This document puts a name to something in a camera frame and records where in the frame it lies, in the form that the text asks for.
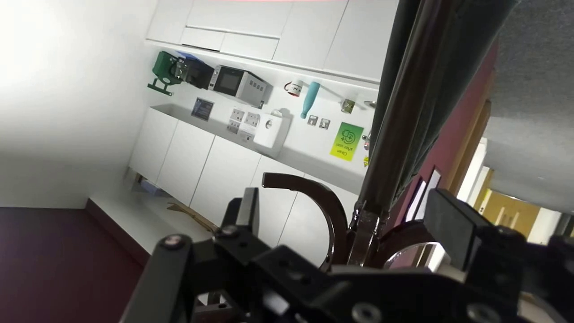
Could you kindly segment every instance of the baseboard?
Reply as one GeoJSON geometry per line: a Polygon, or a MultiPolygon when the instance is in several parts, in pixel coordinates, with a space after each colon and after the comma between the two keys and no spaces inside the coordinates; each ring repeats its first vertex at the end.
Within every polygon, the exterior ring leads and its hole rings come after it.
{"type": "Polygon", "coordinates": [[[149,260],[149,253],[129,237],[100,206],[97,206],[91,199],[86,203],[86,214],[104,230],[108,231],[120,246],[125,249],[142,267],[149,260]]]}

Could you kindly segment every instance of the cabinet door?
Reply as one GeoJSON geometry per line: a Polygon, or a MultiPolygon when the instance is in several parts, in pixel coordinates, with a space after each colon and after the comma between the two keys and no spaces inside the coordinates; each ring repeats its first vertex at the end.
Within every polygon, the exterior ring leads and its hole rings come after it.
{"type": "Polygon", "coordinates": [[[283,32],[291,0],[282,2],[233,2],[230,4],[230,31],[278,38],[283,32]]]}
{"type": "Polygon", "coordinates": [[[158,185],[183,205],[192,201],[213,138],[212,133],[178,122],[158,185]]]}
{"type": "Polygon", "coordinates": [[[325,70],[380,81],[398,0],[350,0],[325,70]]]}
{"type": "Polygon", "coordinates": [[[258,215],[260,215],[258,239],[269,246],[276,246],[280,242],[280,235],[285,228],[289,212],[298,194],[294,190],[283,190],[283,188],[264,188],[262,187],[264,172],[282,172],[282,174],[294,174],[294,176],[301,176],[301,172],[265,156],[262,156],[255,170],[251,187],[260,188],[258,190],[258,215]]]}
{"type": "Polygon", "coordinates": [[[258,160],[258,153],[215,138],[190,206],[221,226],[228,203],[251,185],[258,160]]]}
{"type": "Polygon", "coordinates": [[[278,39],[247,34],[226,34],[221,52],[269,61],[278,39]]]}
{"type": "Polygon", "coordinates": [[[160,0],[147,31],[147,38],[165,43],[179,43],[192,4],[194,0],[160,0]]]}
{"type": "Polygon", "coordinates": [[[131,153],[129,167],[151,183],[158,181],[176,124],[176,118],[152,108],[147,109],[138,140],[131,153]]]}
{"type": "Polygon", "coordinates": [[[233,14],[231,0],[195,0],[186,18],[186,25],[228,31],[233,14]]]}
{"type": "Polygon", "coordinates": [[[201,47],[210,50],[221,50],[226,32],[185,27],[181,43],[190,47],[201,47]]]}
{"type": "MultiPolygon", "coordinates": [[[[337,194],[339,201],[343,203],[346,223],[348,223],[352,217],[352,210],[357,201],[357,196],[335,185],[328,185],[325,181],[319,181],[319,183],[326,185],[337,194]]],[[[287,244],[289,248],[303,255],[312,264],[316,266],[323,264],[328,249],[326,221],[319,206],[305,194],[298,194],[280,242],[287,244]]]]}
{"type": "Polygon", "coordinates": [[[289,16],[291,0],[283,2],[239,2],[195,0],[186,20],[188,27],[230,31],[278,38],[289,16]]]}
{"type": "Polygon", "coordinates": [[[346,2],[294,2],[274,61],[321,68],[346,2]]]}

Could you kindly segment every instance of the dark red wall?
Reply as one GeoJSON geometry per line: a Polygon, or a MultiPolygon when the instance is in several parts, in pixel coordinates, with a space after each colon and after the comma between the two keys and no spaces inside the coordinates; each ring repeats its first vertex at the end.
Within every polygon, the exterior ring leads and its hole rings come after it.
{"type": "Polygon", "coordinates": [[[0,208],[0,321],[118,321],[142,269],[82,210],[0,208]]]}
{"type": "MultiPolygon", "coordinates": [[[[479,102],[486,92],[486,86],[493,70],[495,70],[495,48],[490,50],[490,54],[481,63],[466,92],[459,99],[448,120],[445,122],[434,147],[429,151],[425,162],[421,163],[418,176],[423,181],[429,183],[434,167],[441,176],[447,176],[452,170],[456,156],[463,145],[465,133],[470,127],[472,117],[479,108],[479,102]]],[[[416,181],[407,188],[404,203],[395,214],[396,226],[404,221],[409,203],[414,196],[414,190],[416,190],[416,181]]]]}

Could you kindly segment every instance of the ceiling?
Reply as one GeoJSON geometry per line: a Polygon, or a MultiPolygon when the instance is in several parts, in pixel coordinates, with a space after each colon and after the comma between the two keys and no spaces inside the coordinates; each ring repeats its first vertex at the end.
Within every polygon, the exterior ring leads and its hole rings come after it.
{"type": "Polygon", "coordinates": [[[574,212],[574,2],[522,0],[499,41],[491,188],[574,212]]]}

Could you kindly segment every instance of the curved handle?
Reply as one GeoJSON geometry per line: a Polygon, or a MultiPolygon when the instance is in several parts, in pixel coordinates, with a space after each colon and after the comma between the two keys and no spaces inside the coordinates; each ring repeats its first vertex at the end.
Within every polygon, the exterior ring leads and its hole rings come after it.
{"type": "Polygon", "coordinates": [[[423,242],[434,242],[436,239],[427,231],[423,221],[409,221],[395,226],[386,235],[375,239],[371,244],[366,266],[382,267],[395,253],[423,242]]]}
{"type": "Polygon", "coordinates": [[[346,217],[339,197],[325,185],[291,174],[264,174],[265,188],[298,190],[308,196],[323,212],[328,228],[328,251],[321,267],[346,264],[346,217]]]}

